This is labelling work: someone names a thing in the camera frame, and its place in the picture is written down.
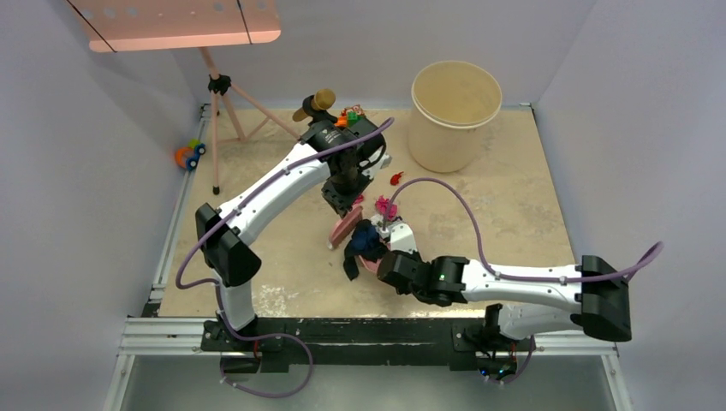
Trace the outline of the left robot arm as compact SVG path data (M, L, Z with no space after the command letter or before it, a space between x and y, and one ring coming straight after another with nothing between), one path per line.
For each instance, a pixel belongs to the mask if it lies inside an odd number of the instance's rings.
M198 208L199 241L193 250L204 254L212 270L219 311L226 317L222 339L232 349L246 349L255 338L251 286L261 259L252 244L282 211L316 186L334 212L346 217L384 167L383 132L393 122L388 118L377 126L362 120L353 128L339 128L329 120L312 122L290 153L245 192L218 208Z

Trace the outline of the pink hand brush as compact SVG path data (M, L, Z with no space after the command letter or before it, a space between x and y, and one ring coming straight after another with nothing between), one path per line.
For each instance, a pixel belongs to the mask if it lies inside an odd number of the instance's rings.
M347 236L353 232L356 224L362 219L362 212L363 207L361 205L355 205L345 217L334 224L327 243L327 247L330 250L338 248Z

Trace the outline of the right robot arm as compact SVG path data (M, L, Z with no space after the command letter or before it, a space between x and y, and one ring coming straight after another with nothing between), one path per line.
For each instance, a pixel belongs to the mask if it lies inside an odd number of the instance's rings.
M566 330L606 342L632 338L628 281L598 256L585 255L578 265L495 265L488 271L475 259L425 262L416 253L395 250L383 256L377 277L397 294L429 305L489 302L480 335L491 348Z

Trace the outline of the pink dustpan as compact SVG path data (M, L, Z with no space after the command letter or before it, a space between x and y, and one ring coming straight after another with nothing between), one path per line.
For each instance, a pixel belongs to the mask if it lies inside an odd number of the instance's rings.
M357 260L359 261L360 266L363 269L365 269L366 271L369 271L372 274L376 274L378 272L378 267L380 265L381 259L371 261L371 260L365 259L362 255L359 255L359 256L357 256Z

